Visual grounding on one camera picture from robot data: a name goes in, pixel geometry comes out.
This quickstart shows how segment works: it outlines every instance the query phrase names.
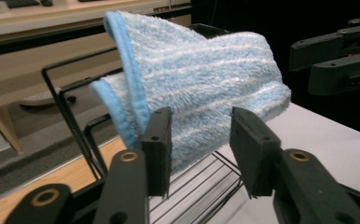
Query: dish rack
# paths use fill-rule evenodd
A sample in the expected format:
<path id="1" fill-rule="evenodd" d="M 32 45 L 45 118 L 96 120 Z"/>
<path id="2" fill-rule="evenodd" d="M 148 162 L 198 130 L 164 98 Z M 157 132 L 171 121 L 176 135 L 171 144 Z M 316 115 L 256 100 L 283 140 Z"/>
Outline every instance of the dish rack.
<path id="1" fill-rule="evenodd" d="M 190 28 L 201 32 L 202 35 L 207 37 L 228 33 L 203 24 L 194 24 Z M 121 72 L 122 68 L 98 76 L 91 76 L 60 87 L 59 90 L 53 85 L 50 76 L 52 76 L 52 71 L 57 68 L 71 63 L 83 62 L 116 50 L 117 48 L 101 50 L 55 63 L 42 69 L 42 75 L 49 91 L 97 182 L 102 181 L 107 176 L 108 169 L 99 146 L 96 144 L 96 136 L 94 136 L 93 130 L 99 128 L 103 123 L 111 121 L 111 117 L 109 114 L 102 115 L 91 120 L 81 130 L 65 94 L 87 86 L 101 77 Z M 237 165 L 216 151 L 196 162 L 182 173 L 172 175 L 168 197 L 149 197 L 150 223 L 207 223 L 242 186 L 241 173 Z"/>

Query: white table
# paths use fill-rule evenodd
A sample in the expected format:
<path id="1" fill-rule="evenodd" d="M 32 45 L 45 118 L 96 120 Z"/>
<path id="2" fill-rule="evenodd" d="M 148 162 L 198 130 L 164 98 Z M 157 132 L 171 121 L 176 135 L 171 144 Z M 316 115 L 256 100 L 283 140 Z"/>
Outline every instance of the white table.
<path id="1" fill-rule="evenodd" d="M 360 191 L 360 132 L 294 104 L 268 126 L 282 140 L 282 149 L 312 153 L 340 184 Z M 220 152 L 235 162 L 229 147 Z M 243 187 L 209 222 L 213 223 L 278 223 L 273 197 L 249 200 Z"/>

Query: towel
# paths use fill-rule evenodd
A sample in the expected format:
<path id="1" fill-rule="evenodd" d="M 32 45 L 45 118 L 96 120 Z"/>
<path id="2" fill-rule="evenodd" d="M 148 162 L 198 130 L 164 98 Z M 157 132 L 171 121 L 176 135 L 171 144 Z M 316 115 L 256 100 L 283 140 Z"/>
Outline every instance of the towel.
<path id="1" fill-rule="evenodd" d="M 117 44 L 123 73 L 90 84 L 127 148 L 150 114 L 173 111 L 172 174 L 228 144 L 233 106 L 262 120 L 286 110 L 291 91 L 264 36 L 239 32 L 207 39 L 160 19 L 109 11 L 104 27 Z"/>

